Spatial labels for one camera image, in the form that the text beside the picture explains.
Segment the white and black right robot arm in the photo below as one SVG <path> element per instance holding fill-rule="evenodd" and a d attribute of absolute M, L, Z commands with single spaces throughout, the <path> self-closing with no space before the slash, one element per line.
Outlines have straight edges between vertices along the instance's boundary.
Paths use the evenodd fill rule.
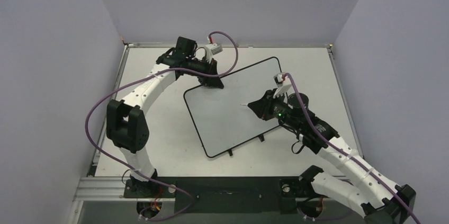
<path fill-rule="evenodd" d="M 299 176 L 299 190 L 306 196 L 326 196 L 359 214 L 366 223 L 405 223 L 413 213 L 416 191 L 384 177 L 349 146 L 327 122 L 308 109 L 308 97 L 291 94 L 285 100 L 274 89 L 248 103 L 264 121 L 275 119 L 293 133 L 303 148 L 332 164 L 349 180 L 341 181 L 311 165 Z"/>

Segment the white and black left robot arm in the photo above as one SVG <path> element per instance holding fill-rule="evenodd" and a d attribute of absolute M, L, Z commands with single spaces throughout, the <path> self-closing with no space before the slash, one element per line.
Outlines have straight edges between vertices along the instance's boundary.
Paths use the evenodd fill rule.
<path fill-rule="evenodd" d="M 145 146 L 150 132 L 146 113 L 163 91 L 182 75 L 196 76 L 201 85 L 223 89 L 218 77 L 214 55 L 223 51 L 220 44 L 209 43 L 203 47 L 205 55 L 198 59 L 194 40 L 178 37 L 176 46 L 160 55 L 150 70 L 148 81 L 139 84 L 131 93 L 109 101 L 106 109 L 106 136 L 123 153 L 132 171 L 129 187 L 132 192 L 150 198 L 161 191 L 154 179 L 157 171 L 149 160 Z"/>

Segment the white whiteboard black frame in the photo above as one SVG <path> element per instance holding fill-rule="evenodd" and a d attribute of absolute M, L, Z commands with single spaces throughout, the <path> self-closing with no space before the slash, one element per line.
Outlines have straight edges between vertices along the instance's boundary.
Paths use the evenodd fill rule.
<path fill-rule="evenodd" d="M 275 129 L 277 121 L 263 121 L 247 106 L 276 88 L 281 72 L 278 58 L 269 57 L 221 78 L 224 89 L 197 86 L 184 101 L 207 157 L 214 158 Z"/>

